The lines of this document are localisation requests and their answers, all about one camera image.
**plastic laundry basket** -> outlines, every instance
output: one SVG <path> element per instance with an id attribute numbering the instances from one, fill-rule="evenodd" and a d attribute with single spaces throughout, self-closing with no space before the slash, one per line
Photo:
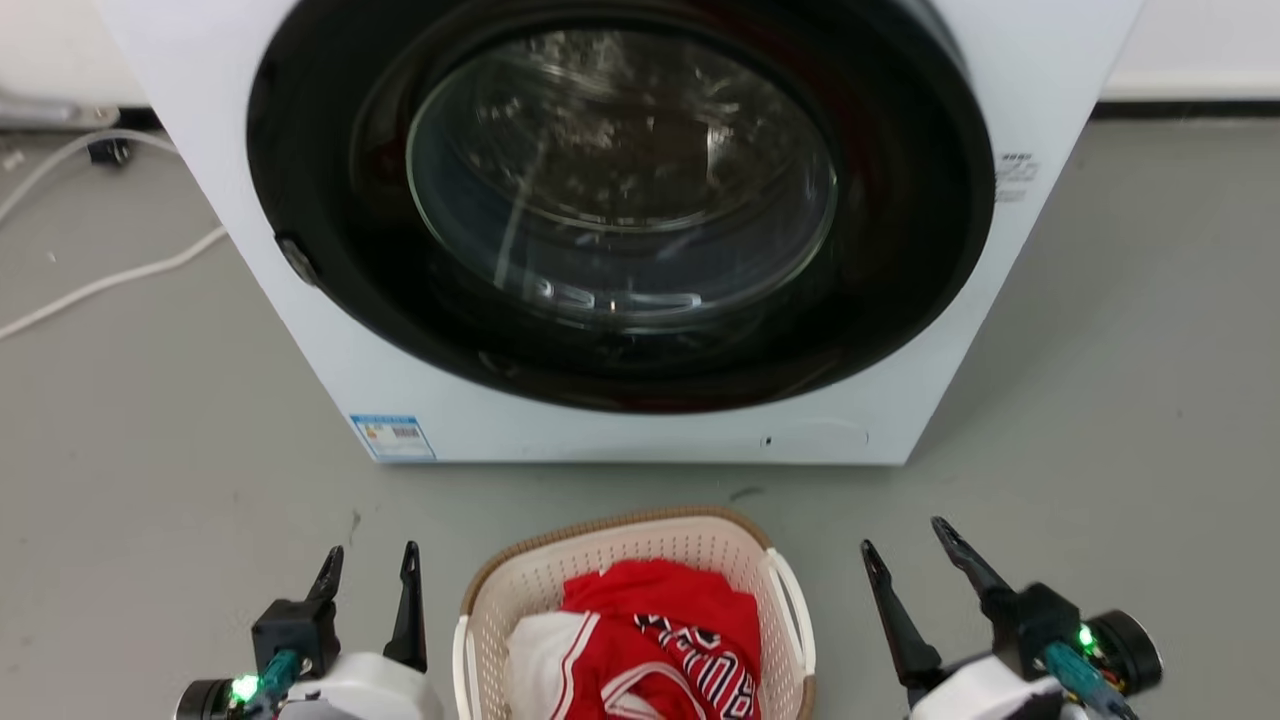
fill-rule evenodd
<path id="1" fill-rule="evenodd" d="M 461 720 L 507 720 L 507 635 L 526 615 L 559 607 L 564 580 L 620 560 L 664 557 L 724 575 L 755 596 L 760 616 L 763 720 L 806 719 L 814 703 L 813 624 L 787 561 L 750 520 L 719 507 L 685 507 L 600 520 L 515 544 L 471 582 L 453 635 L 453 692 Z"/>

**green led light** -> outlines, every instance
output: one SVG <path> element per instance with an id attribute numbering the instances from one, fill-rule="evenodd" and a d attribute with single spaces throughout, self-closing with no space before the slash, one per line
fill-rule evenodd
<path id="1" fill-rule="evenodd" d="M 257 675 L 241 675 L 232 680 L 232 700 L 248 702 L 257 692 Z"/>

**gray floor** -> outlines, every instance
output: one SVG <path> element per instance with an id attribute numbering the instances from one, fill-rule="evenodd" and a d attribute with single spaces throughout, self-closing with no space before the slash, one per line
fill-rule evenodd
<path id="1" fill-rule="evenodd" d="M 795 566 L 819 717 L 904 711 L 863 537 L 945 657 L 988 642 L 929 532 L 940 512 L 1015 583 L 1140 618 L 1169 665 L 1144 717 L 1271 717 L 1277 168 L 1277 124 L 1092 127 L 901 470 L 378 468 L 229 243 L 102 295 L 0 343 L 3 715 L 168 716 L 188 680 L 250 667 L 250 623 L 335 543 L 344 647 L 380 648 L 410 538 L 451 705 L 457 603 L 493 552 L 705 502 Z M 0 324 L 214 224 L 168 156 L 68 167 L 0 228 Z"/>

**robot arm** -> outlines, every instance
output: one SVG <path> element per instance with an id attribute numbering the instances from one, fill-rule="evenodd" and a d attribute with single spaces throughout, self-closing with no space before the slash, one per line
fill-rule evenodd
<path id="1" fill-rule="evenodd" d="M 278 600 L 253 624 L 257 675 L 192 683 L 174 720 L 443 720 L 426 678 L 417 544 L 404 547 L 399 610 L 381 655 L 342 652 L 333 624 L 342 562 L 334 547 L 306 600 Z"/>
<path id="2" fill-rule="evenodd" d="M 869 542 L 863 564 L 876 596 L 910 720 L 1137 720 L 1125 701 L 1156 687 L 1164 665 L 1146 630 L 1111 611 L 1087 621 L 1041 583 L 1015 592 L 942 518 L 933 530 L 969 578 L 992 624 L 989 653 L 943 666 L 893 592 L 893 577 Z"/>

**washing machine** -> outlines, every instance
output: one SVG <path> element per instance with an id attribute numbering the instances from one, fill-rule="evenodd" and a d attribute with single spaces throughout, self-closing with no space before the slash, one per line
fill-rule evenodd
<path id="1" fill-rule="evenodd" d="M 908 460 L 1140 0 L 101 0 L 378 461 Z"/>

